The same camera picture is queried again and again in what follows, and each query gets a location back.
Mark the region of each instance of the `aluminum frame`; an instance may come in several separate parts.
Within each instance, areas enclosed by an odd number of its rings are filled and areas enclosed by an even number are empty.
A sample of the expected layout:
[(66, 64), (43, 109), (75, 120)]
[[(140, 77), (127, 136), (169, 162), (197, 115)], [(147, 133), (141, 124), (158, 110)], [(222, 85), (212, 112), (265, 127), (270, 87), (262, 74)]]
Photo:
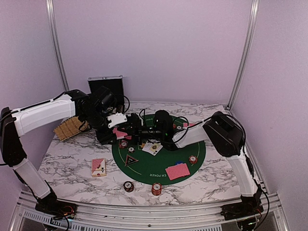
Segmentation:
[[(202, 203), (195, 205), (169, 205), (169, 206), (121, 206), (100, 205), (91, 203), (74, 202), (78, 205), (74, 220), (70, 220), (71, 226), (96, 226), (108, 230), (199, 230), (206, 227), (218, 226), (224, 223), (238, 220), (225, 221), (220, 215), (221, 206), (240, 202), (240, 199), (230, 199), (219, 202)], [(267, 211), (267, 200), (261, 197), (264, 212)], [(276, 193), (269, 195), (270, 212), (275, 214), (276, 223), (280, 231), (289, 231), (282, 206)], [(50, 215), (36, 211), (36, 200), (30, 192), (22, 191), (14, 211), (9, 231), (20, 229), (25, 212), (33, 213), (48, 220)]]
[(58, 40), (57, 25), (56, 25), (56, 20), (55, 20), (54, 11), (53, 11), (53, 0), (46, 0), (46, 6), (47, 6), (48, 20), (50, 23), (52, 43), (53, 43), (53, 48), (55, 51), (57, 64), (58, 64), (60, 75), (61, 75), (61, 81), (62, 81), (65, 91), (69, 91), (69, 86), (68, 86), (64, 64), (62, 61), (62, 56), (61, 56), (61, 51), (60, 51), (60, 44)]
[(229, 102), (228, 102), (227, 107), (226, 107), (226, 109), (228, 109), (228, 110), (232, 109), (232, 107), (234, 105), (237, 93), (238, 93), (239, 88), (240, 88), (241, 81), (243, 79), (247, 57), (248, 57), (249, 51), (251, 49), (251, 44), (252, 44), (252, 41), (253, 41), (254, 32), (255, 32), (255, 28), (256, 28), (258, 9), (259, 9), (259, 0), (252, 0), (250, 17), (249, 17), (249, 22), (248, 22), (248, 30), (247, 30), (247, 35), (246, 35), (246, 41), (245, 41), (245, 44), (244, 44), (244, 50), (243, 50), (240, 66), (239, 66), (239, 69), (237, 71), (235, 83), (233, 85), (231, 96), (229, 98)]

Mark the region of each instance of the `poker table mat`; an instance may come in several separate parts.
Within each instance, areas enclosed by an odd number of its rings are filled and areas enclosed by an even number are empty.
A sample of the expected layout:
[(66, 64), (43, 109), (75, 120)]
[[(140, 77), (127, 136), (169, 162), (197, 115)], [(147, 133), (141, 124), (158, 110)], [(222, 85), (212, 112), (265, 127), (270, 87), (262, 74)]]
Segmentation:
[[(153, 117), (154, 115), (145, 116), (147, 126), (153, 125)], [(186, 123), (186, 121), (179, 118), (174, 123), (176, 126), (183, 126), (183, 123)], [(186, 180), (198, 171), (205, 159), (204, 141), (193, 143), (176, 151), (168, 151), (165, 148), (162, 148), (156, 154), (156, 156), (142, 151), (142, 148), (139, 144), (132, 145), (130, 142), (128, 142), (128, 146), (126, 148), (121, 149), (119, 148), (120, 141), (121, 140), (118, 140), (117, 144), (112, 145), (112, 154), (117, 166), (127, 176), (145, 184), (152, 185), (158, 182), (162, 185), (170, 185)], [(133, 153), (128, 152), (128, 148), (131, 146), (135, 148), (135, 152)], [(125, 166), (127, 155), (132, 156), (139, 161), (129, 166)], [(191, 164), (189, 162), (189, 157), (191, 155), (194, 155), (198, 158), (196, 164)], [(176, 165), (177, 162), (186, 163), (190, 175), (177, 178), (175, 180), (170, 180), (165, 169)]]

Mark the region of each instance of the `purple wall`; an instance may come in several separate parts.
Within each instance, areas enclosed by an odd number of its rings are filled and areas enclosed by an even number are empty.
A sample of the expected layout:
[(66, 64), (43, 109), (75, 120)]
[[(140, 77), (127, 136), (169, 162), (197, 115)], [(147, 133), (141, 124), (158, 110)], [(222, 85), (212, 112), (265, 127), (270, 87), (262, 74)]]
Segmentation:
[(249, 0), (55, 0), (70, 88), (123, 74), (132, 101), (227, 103)]
[[(27, 106), (63, 91), (45, 1), (2, 0), (0, 9), (0, 109)], [(51, 142), (54, 126), (39, 128), (22, 138), (36, 167)], [(0, 168), (0, 230), (5, 231), (21, 184), (9, 167)]]
[(307, 230), (308, 1), (262, 0), (234, 113), (291, 230)]

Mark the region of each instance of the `white marble table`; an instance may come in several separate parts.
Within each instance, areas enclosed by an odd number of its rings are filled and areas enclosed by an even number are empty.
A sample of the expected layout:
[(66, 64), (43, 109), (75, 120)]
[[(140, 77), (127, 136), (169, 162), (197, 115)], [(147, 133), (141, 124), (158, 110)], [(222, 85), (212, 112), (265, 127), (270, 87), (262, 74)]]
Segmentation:
[[(173, 116), (185, 116), (198, 122), (215, 111), (224, 112), (221, 105), (181, 103), (132, 103), (128, 113), (147, 114), (164, 109)], [(55, 137), (39, 168), (42, 177), (59, 198), (106, 205), (183, 205), (213, 202), (240, 197), (240, 188), (228, 161), (220, 156), (210, 141), (200, 169), (189, 179), (163, 186), (162, 194), (154, 196), (151, 185), (126, 176), (116, 165), (111, 145), (100, 145), (95, 132), (78, 134), (60, 142)], [(91, 160), (106, 158), (107, 176), (91, 177)], [(123, 183), (130, 180), (135, 190), (126, 192)]]

